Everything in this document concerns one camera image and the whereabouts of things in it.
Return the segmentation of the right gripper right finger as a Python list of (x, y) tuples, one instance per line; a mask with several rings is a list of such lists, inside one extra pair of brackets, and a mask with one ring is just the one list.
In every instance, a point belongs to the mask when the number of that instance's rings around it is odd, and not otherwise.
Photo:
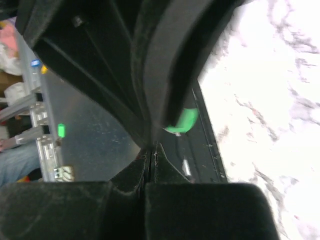
[(147, 240), (277, 240), (263, 192), (249, 183), (192, 183), (162, 145), (147, 150), (144, 182)]

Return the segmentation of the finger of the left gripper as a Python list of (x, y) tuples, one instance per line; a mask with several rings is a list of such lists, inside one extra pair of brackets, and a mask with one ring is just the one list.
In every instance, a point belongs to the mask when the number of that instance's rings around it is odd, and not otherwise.
[(47, 68), (149, 144), (131, 76), (138, 0), (17, 0), (16, 28)]
[(151, 143), (175, 125), (190, 90), (241, 0), (144, 0), (131, 45), (131, 77), (142, 112), (131, 135)]

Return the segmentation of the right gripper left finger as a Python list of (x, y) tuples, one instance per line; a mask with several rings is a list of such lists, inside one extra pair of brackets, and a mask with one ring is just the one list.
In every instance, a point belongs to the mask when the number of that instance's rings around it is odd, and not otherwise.
[(3, 240), (146, 240), (150, 152), (109, 181), (14, 183), (0, 191)]

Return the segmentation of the green key tag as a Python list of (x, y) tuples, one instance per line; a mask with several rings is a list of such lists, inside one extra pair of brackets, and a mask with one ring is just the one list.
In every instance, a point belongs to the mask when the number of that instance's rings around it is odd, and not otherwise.
[(175, 126), (168, 126), (165, 130), (171, 134), (185, 134), (193, 128), (198, 119), (197, 108), (184, 108)]

